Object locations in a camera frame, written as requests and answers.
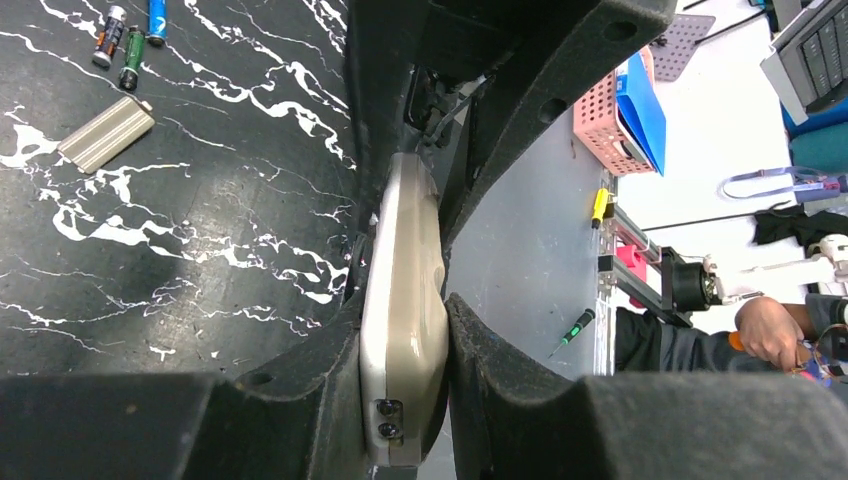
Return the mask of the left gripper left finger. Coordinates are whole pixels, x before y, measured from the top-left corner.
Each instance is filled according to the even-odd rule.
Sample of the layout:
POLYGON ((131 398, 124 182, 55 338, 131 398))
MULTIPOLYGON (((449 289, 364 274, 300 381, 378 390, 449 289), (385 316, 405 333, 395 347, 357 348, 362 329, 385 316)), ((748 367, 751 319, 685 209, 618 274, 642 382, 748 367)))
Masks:
POLYGON ((1 383, 5 479, 362 479, 369 462, 354 294, 315 336, 229 380, 212 373, 1 383))

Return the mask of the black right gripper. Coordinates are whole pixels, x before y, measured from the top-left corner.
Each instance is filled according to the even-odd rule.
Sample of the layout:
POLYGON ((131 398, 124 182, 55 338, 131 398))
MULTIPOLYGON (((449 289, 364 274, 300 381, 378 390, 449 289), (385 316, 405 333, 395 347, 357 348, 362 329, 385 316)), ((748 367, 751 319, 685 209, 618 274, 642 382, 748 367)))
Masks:
POLYGON ((346 79, 361 219, 392 155, 438 151, 471 81, 439 212, 449 246, 487 191, 590 87, 663 33, 671 1, 353 1, 346 79))

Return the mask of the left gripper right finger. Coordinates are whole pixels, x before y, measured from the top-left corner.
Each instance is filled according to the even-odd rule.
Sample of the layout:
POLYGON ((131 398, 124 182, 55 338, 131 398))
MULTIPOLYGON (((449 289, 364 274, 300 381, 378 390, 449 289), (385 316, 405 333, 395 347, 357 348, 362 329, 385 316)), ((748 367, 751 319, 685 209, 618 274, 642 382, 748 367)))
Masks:
POLYGON ((460 479, 843 479, 847 409, 780 374, 557 375, 458 295, 450 417, 460 479))

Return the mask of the white remote control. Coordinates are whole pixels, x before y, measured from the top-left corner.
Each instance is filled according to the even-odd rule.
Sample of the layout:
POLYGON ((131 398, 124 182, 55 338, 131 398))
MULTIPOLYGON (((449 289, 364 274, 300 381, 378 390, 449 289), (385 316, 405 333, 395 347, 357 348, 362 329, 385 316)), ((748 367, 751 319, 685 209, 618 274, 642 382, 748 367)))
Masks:
POLYGON ((413 153, 390 161, 360 329, 362 418, 371 461, 411 468, 441 429, 449 321, 438 190, 413 153))

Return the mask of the beige battery cover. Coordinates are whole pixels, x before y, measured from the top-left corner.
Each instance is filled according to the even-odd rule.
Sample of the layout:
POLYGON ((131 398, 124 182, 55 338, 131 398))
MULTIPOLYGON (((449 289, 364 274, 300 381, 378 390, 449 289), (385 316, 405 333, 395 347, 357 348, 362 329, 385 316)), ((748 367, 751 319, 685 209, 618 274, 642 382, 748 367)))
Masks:
POLYGON ((91 175, 145 135, 153 126, 152 106, 124 96, 62 140, 58 152, 91 175))

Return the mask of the person forearm dark sleeve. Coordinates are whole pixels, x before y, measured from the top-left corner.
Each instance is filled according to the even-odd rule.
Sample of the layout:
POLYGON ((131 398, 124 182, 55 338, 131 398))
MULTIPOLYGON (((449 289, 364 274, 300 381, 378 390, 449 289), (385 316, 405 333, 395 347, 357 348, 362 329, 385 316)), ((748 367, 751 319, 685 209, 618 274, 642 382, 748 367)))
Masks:
MULTIPOLYGON (((845 297, 809 294, 805 305, 815 333, 814 343, 847 324, 845 297)), ((616 309, 615 368, 618 372, 770 372, 789 373, 731 345, 729 332, 708 334, 696 328, 667 324, 653 313, 616 309)))

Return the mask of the person hand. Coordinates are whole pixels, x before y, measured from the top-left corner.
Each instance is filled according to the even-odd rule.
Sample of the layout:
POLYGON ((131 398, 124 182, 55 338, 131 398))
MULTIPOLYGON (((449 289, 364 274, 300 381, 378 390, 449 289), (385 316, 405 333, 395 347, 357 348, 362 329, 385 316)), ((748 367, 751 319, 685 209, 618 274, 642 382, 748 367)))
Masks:
POLYGON ((746 302, 736 313, 735 324, 743 349, 784 372, 798 365, 798 347, 814 327, 802 304, 784 304, 770 297, 746 302))

